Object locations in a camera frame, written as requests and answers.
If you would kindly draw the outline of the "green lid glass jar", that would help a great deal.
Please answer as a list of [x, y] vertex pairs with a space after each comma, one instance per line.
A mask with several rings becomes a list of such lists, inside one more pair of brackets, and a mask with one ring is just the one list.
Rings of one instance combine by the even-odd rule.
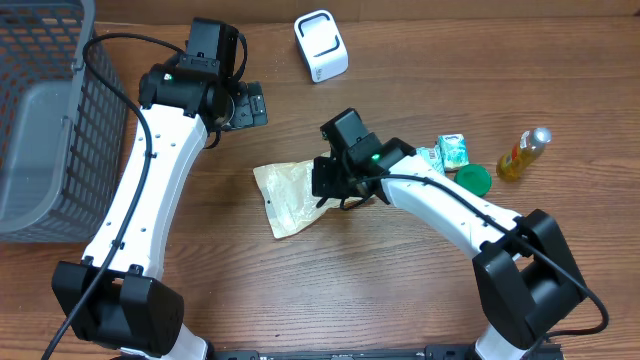
[[454, 176], [454, 181], [478, 197], [484, 197], [490, 191], [493, 183], [489, 172], [478, 164], [468, 164], [461, 167]]

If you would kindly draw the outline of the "green white tissue pack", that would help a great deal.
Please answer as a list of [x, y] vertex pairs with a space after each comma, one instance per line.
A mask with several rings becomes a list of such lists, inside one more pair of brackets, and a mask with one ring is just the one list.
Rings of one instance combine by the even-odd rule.
[[466, 140], [462, 134], [441, 135], [437, 144], [446, 171], [456, 171], [469, 164]]

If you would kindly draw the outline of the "yellow drink bottle silver cap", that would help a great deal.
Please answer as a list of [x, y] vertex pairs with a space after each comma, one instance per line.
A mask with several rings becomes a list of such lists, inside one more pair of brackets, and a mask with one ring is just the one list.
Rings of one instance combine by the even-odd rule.
[[517, 181], [524, 171], [544, 152], [552, 140], [548, 128], [534, 128], [525, 131], [515, 145], [500, 157], [496, 173], [504, 181]]

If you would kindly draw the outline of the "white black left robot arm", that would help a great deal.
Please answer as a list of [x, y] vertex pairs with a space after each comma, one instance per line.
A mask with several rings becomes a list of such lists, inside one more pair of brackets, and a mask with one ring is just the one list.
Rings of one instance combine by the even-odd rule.
[[184, 47], [153, 66], [129, 102], [138, 125], [113, 202], [77, 263], [52, 277], [64, 328], [123, 359], [211, 359], [213, 345], [184, 322], [184, 300], [163, 281], [168, 233], [198, 154], [225, 131], [263, 126], [261, 86], [245, 83], [244, 35], [192, 22]]

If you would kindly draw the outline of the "teal wipes packet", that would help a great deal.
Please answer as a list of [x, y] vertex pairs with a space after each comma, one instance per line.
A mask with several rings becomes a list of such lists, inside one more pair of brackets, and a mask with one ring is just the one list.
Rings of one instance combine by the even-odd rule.
[[420, 147], [416, 149], [416, 153], [421, 156], [435, 171], [442, 175], [445, 174], [444, 162], [438, 146], [432, 148]]

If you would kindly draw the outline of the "brown Panera snack bag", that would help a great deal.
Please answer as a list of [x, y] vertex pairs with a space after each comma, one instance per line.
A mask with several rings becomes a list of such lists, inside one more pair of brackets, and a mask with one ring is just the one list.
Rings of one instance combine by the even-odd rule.
[[338, 208], [339, 199], [312, 195], [313, 161], [274, 163], [253, 169], [265, 203], [266, 215], [276, 239], [295, 235], [318, 220], [328, 209]]

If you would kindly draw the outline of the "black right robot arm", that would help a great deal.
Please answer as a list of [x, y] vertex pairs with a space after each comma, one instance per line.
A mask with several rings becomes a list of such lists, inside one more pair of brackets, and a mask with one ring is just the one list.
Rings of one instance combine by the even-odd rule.
[[586, 297], [580, 270], [557, 222], [536, 209], [527, 216], [493, 205], [434, 170], [416, 149], [381, 142], [348, 108], [321, 126], [330, 145], [315, 158], [312, 193], [360, 203], [377, 197], [407, 211], [472, 262], [489, 327], [467, 349], [430, 345], [433, 359], [559, 359], [545, 345], [552, 328]]

